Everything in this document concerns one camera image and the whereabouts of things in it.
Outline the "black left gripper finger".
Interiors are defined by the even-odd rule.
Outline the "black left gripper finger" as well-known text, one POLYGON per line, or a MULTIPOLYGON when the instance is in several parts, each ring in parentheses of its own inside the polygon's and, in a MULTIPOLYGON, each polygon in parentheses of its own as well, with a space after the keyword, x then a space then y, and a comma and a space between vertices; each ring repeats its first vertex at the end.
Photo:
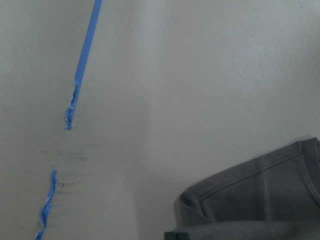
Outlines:
POLYGON ((188 233, 168 231, 164 233, 164 240, 188 240, 188 233))

